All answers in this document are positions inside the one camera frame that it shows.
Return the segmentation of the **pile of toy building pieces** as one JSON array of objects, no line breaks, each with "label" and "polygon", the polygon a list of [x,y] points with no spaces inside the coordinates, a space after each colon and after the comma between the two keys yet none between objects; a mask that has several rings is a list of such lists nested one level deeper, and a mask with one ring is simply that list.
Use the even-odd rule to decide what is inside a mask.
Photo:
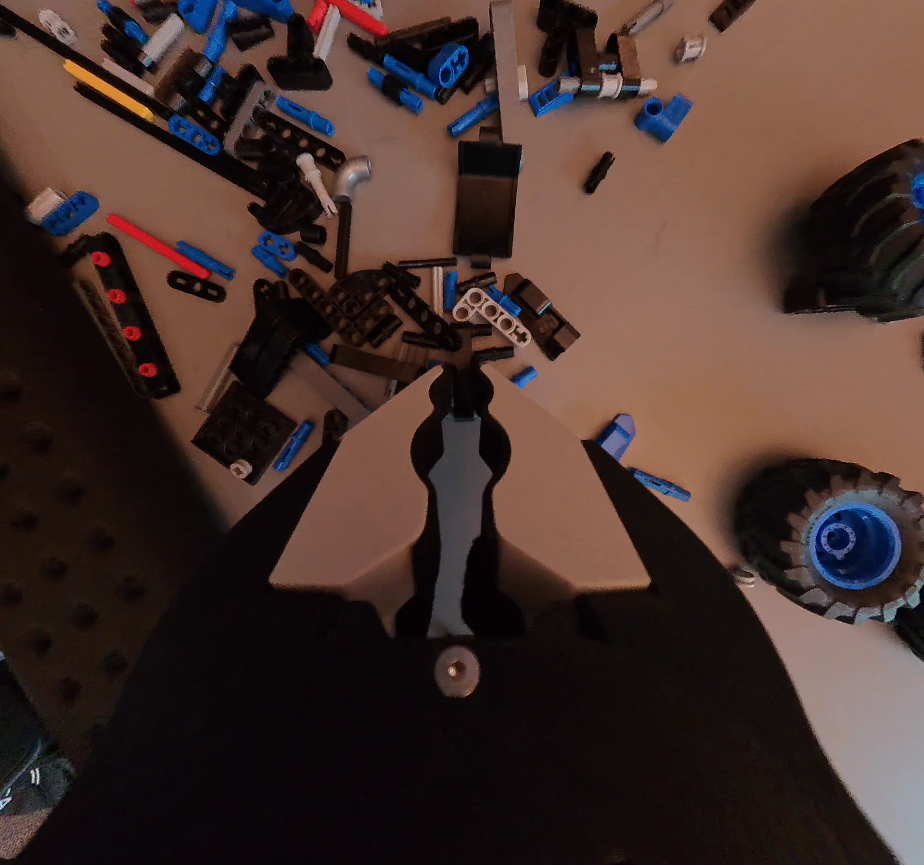
[{"label": "pile of toy building pieces", "polygon": [[[492,2],[501,27],[502,65],[534,63],[545,34],[535,25],[540,0],[385,0],[390,27],[419,25],[449,14],[488,24]],[[607,38],[641,0],[574,0],[595,11],[597,38]],[[495,95],[456,95],[445,106],[424,96],[422,112],[398,107],[367,81],[371,65],[349,50],[346,23],[329,62],[333,87],[283,97],[332,116],[334,146],[346,157],[367,155],[371,176],[342,198],[351,208],[350,274],[399,267],[405,260],[457,258],[455,282],[512,271],[565,305],[576,351],[549,365],[536,340],[503,373],[539,365],[535,397],[557,399],[568,419],[585,427],[613,413],[616,394],[595,388],[629,380],[634,347],[643,370],[656,355],[679,356],[692,337],[694,279],[679,275],[695,248],[691,233],[705,216],[720,223],[722,205],[707,182],[731,164],[727,115],[738,77],[755,66],[746,54],[753,25],[722,43],[707,18],[719,0],[676,0],[665,17],[641,32],[641,78],[657,91],[634,100],[575,96],[535,119],[517,94],[502,109],[453,137],[452,115],[470,113]],[[259,225],[245,208],[263,201],[200,164],[156,143],[131,124],[72,92],[77,80],[56,57],[17,32],[2,41],[2,134],[19,149],[30,185],[38,173],[63,172],[67,191],[93,193],[101,210],[80,232],[117,237],[152,310],[182,392],[159,402],[158,415],[184,446],[184,457],[223,518],[237,517],[283,477],[269,468],[251,486],[190,440],[205,420],[194,409],[214,368],[253,317],[252,284],[278,281],[279,270],[303,270],[295,280],[327,294],[334,274],[294,254],[253,256]]]}]

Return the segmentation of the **yellow toy beam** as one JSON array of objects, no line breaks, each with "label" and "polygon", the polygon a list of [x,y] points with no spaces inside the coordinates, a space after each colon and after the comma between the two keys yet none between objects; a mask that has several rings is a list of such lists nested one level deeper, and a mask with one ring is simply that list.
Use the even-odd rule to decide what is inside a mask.
[{"label": "yellow toy beam", "polygon": [[116,84],[106,81],[101,76],[94,74],[71,60],[65,60],[63,63],[64,70],[76,81],[76,83],[90,89],[92,93],[97,94],[131,114],[153,122],[157,114],[153,111],[146,96],[120,80]]}]

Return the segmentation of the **grey desk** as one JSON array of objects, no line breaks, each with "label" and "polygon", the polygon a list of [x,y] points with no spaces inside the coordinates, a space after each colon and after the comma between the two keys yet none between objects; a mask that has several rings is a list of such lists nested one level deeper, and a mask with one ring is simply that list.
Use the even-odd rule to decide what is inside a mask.
[{"label": "grey desk", "polygon": [[[383,0],[388,27],[438,14],[487,25],[494,0]],[[574,0],[605,39],[649,0]],[[512,0],[517,56],[537,86],[539,0]],[[634,416],[628,463],[678,483],[658,499],[712,549],[735,559],[728,502],[772,455],[843,459],[922,492],[920,320],[779,310],[774,257],[783,216],[865,159],[922,136],[922,0],[758,0],[704,57],[673,63],[720,0],[677,0],[640,35],[641,65],[694,103],[658,145],[633,105],[571,105],[543,119],[517,106],[524,170],[511,268],[537,283],[581,339],[539,369],[524,396],[593,436]],[[365,79],[340,30],[332,90],[302,104],[334,121],[347,155],[367,154],[351,261],[443,255],[452,236],[456,143],[445,126],[478,100],[428,104],[419,118]],[[168,289],[168,263],[126,254],[151,305],[182,393],[157,404],[226,524],[271,491],[224,477],[190,439],[195,403],[247,328],[258,232],[244,192],[77,94],[59,59],[2,41],[2,143],[27,199],[46,186],[101,202],[90,231],[121,214],[237,267],[227,301]],[[922,663],[884,626],[814,617],[762,582],[745,594],[767,626],[820,742],[903,863],[922,863]]]}]

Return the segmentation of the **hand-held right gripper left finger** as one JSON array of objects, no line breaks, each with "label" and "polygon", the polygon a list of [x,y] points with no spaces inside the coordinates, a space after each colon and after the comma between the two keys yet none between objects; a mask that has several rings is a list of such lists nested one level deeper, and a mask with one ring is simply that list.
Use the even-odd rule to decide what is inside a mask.
[{"label": "hand-held right gripper left finger", "polygon": [[271,571],[281,591],[374,606],[391,635],[431,629],[441,542],[430,481],[456,369],[435,367],[350,428]]}]

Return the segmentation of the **black toy wheel blue rim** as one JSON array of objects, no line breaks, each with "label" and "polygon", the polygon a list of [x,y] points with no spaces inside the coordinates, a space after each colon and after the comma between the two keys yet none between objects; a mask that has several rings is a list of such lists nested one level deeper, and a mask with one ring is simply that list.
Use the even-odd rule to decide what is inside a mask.
[{"label": "black toy wheel blue rim", "polygon": [[850,625],[890,624],[920,605],[922,504],[890,473],[794,458],[745,482],[733,537],[748,566],[799,607]]},{"label": "black toy wheel blue rim", "polygon": [[898,143],[827,188],[786,236],[783,312],[878,323],[922,317],[922,191],[922,139]]}]

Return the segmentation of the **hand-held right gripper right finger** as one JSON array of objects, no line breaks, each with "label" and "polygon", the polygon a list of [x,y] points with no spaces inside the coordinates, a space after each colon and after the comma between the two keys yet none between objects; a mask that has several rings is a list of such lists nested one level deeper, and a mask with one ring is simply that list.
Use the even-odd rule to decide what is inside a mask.
[{"label": "hand-held right gripper right finger", "polygon": [[485,365],[469,370],[479,457],[490,472],[469,553],[469,628],[518,637],[583,597],[651,585],[582,441]]}]

